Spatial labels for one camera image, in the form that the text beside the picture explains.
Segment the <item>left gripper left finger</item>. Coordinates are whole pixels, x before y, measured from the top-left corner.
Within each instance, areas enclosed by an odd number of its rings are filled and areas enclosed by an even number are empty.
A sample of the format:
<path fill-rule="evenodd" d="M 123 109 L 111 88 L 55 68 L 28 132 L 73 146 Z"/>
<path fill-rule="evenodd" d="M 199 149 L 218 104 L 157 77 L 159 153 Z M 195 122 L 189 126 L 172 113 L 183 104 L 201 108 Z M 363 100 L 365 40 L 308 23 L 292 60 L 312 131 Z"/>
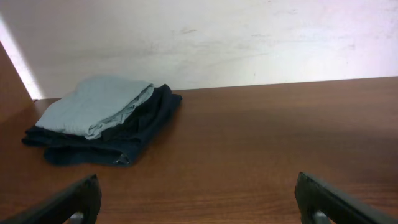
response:
<path fill-rule="evenodd" d="M 81 223 L 95 223 L 101 208 L 101 198 L 97 175 L 89 175 L 1 223 L 64 223 L 77 213 L 82 214 Z"/>

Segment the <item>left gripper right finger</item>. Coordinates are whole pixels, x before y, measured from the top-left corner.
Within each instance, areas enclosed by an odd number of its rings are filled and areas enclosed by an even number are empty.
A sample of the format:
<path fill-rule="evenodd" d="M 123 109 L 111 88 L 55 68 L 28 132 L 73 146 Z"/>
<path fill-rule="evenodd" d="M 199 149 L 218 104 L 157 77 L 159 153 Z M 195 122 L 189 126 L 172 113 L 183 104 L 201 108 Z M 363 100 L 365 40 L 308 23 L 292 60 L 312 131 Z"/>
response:
<path fill-rule="evenodd" d="M 396 224 L 397 219 L 350 197 L 311 174 L 301 172 L 295 186 L 295 199 L 304 224 L 357 223 Z"/>

